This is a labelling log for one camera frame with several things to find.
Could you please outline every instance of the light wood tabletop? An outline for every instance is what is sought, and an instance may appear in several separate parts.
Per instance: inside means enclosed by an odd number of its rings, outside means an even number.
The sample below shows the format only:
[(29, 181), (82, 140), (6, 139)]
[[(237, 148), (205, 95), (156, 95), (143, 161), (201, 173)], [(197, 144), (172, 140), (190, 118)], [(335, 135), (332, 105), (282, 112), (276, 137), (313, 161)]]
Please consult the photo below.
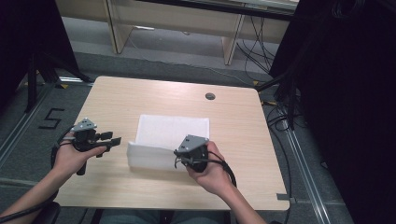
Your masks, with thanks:
[[(207, 100), (207, 93), (215, 94)], [(142, 114), (209, 118), (214, 141), (255, 210), (287, 210), (288, 201), (258, 93), (253, 89), (145, 79), (99, 77), (78, 119), (97, 132), (122, 137), (103, 158), (88, 160), (86, 174), (73, 175), (56, 198), (61, 206), (99, 208), (229, 210), (198, 186), (187, 172), (130, 169), (129, 141)]]

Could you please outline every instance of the hole in table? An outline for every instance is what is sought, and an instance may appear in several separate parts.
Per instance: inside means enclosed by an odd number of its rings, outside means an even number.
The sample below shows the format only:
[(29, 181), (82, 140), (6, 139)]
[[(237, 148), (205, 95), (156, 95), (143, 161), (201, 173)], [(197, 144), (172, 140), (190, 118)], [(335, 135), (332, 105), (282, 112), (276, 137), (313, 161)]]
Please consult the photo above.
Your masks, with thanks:
[(205, 97), (206, 97), (206, 99), (208, 99), (208, 100), (214, 100), (214, 99), (216, 98), (216, 95), (213, 94), (212, 92), (208, 92), (208, 93), (205, 95)]

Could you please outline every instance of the controller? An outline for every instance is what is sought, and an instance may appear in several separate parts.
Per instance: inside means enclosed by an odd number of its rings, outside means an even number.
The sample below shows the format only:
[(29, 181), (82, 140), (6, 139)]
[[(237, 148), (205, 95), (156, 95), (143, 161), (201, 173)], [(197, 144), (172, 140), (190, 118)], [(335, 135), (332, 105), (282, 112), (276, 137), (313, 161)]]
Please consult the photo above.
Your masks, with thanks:
[[(63, 140), (70, 140), (73, 147), (80, 152), (89, 151), (96, 147), (106, 147), (105, 152), (109, 152), (112, 147), (118, 146), (120, 144), (121, 142), (120, 137), (111, 139), (113, 137), (113, 132), (96, 133), (95, 130), (96, 127), (97, 127), (96, 124), (94, 124), (89, 119), (85, 118), (77, 125), (67, 130), (63, 135), (63, 137), (61, 138), (60, 142), (62, 142)], [(73, 132), (74, 136), (70, 136), (70, 137), (65, 136), (69, 132)], [(59, 144), (60, 143), (57, 143), (57, 145), (52, 148), (52, 153), (51, 153), (52, 166), (55, 163), (56, 153), (60, 147)], [(96, 158), (100, 158), (102, 156), (103, 153), (97, 155)], [(85, 175), (86, 166), (87, 166), (87, 162), (85, 162), (84, 165), (81, 167), (81, 169), (77, 171), (77, 175)]]
[(208, 151), (206, 142), (207, 138), (187, 135), (178, 149), (175, 149), (174, 154), (177, 156), (176, 164), (180, 161), (183, 165), (189, 166), (197, 173), (201, 173), (206, 169), (208, 161)]

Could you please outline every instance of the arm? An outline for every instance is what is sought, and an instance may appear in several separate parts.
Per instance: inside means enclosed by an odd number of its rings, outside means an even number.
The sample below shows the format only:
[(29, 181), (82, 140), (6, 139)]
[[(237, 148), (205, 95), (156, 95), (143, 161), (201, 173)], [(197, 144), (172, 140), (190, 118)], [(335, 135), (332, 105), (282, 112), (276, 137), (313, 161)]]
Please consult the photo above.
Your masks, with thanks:
[[(78, 152), (72, 145), (61, 146), (56, 155), (53, 169), (32, 189), (0, 214), (0, 217), (23, 211), (46, 201), (72, 176), (72, 174), (82, 167), (88, 158), (101, 154), (105, 152), (105, 150), (106, 147), (97, 147), (86, 152)], [(27, 216), (10, 220), (7, 223), (31, 223), (39, 212), (40, 211), (37, 211)]]
[[(207, 149), (219, 155), (224, 160), (224, 157), (219, 153), (214, 142), (208, 142)], [(209, 153), (209, 159), (217, 160), (218, 158)], [(218, 195), (224, 202), (226, 202), (235, 213), (236, 219), (239, 223), (266, 223), (250, 206), (241, 192), (231, 183), (230, 177), (223, 170), (221, 165), (209, 162), (202, 173), (196, 173), (190, 167), (187, 167), (187, 171), (189, 172), (190, 177), (192, 177), (206, 191)]]

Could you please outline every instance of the forearm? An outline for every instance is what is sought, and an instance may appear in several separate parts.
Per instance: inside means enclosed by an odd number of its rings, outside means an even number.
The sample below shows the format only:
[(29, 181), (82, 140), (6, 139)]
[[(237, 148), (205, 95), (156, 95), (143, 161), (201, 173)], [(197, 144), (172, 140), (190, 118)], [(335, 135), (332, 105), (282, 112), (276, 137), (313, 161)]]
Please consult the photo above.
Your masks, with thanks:
[[(40, 203), (46, 201), (51, 195), (53, 195), (59, 187), (64, 184), (69, 176), (59, 175), (55, 171), (50, 171), (40, 182), (38, 182), (32, 189), (26, 192), (20, 197), (14, 204), (12, 204), (6, 211), (4, 211), (0, 217), (5, 217)], [(9, 221), (8, 223), (31, 223), (38, 212), (34, 212), (30, 215), (20, 217)]]
[(237, 188), (230, 186), (229, 189), (223, 192), (220, 198), (233, 210), (240, 224), (266, 223)]

